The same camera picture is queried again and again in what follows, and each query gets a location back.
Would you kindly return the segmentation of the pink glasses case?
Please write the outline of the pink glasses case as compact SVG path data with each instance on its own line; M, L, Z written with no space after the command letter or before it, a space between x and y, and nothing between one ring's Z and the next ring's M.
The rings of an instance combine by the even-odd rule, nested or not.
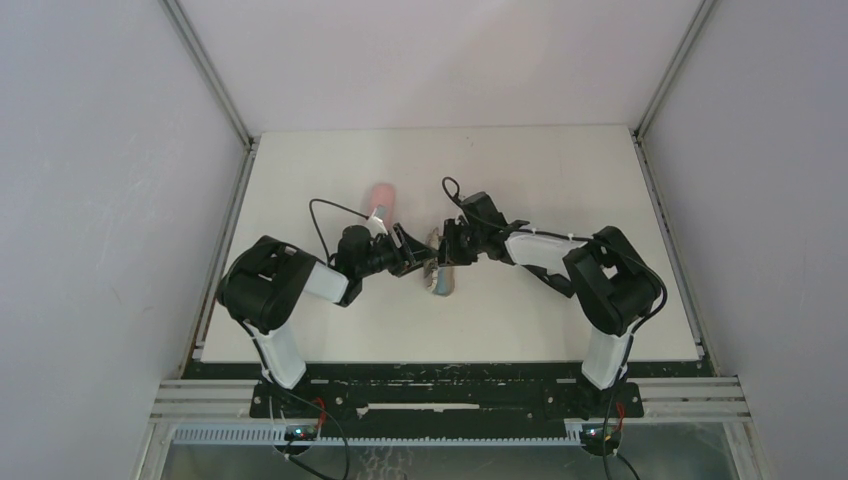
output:
M378 204L386 205L391 208L391 224L394 216L394 206L396 200L396 189L389 183L376 184L370 193L368 213L371 214Z

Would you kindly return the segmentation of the map print glasses case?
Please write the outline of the map print glasses case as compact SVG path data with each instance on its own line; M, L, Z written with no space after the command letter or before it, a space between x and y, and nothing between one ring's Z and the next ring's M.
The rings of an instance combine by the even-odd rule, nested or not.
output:
M436 227L430 231L426 243L437 250L440 246L441 231ZM427 259L423 262L423 278L427 291L435 296L448 297L455 291L454 269L449 266L440 266L437 258Z

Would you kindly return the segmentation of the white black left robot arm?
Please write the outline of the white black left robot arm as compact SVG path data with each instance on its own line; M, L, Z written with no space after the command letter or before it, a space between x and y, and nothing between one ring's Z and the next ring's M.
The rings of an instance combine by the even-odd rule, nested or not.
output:
M262 375L292 389L307 367L287 322L303 295L347 307L365 278L381 272L403 277L437 257L436 248L409 236L399 224L376 235L364 225L345 228L330 263L263 236L230 266L218 283L216 300L251 338Z

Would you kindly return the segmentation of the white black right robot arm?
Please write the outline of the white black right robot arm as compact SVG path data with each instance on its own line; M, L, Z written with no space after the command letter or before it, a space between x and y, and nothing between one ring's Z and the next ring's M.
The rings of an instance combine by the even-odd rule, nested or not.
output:
M626 374L634 334L668 301L665 282L624 233L614 226L590 237L538 230L507 221L485 192L448 197L460 215L444 223L440 265L470 265L486 255L577 299L592 328L581 378L598 391L616 385Z

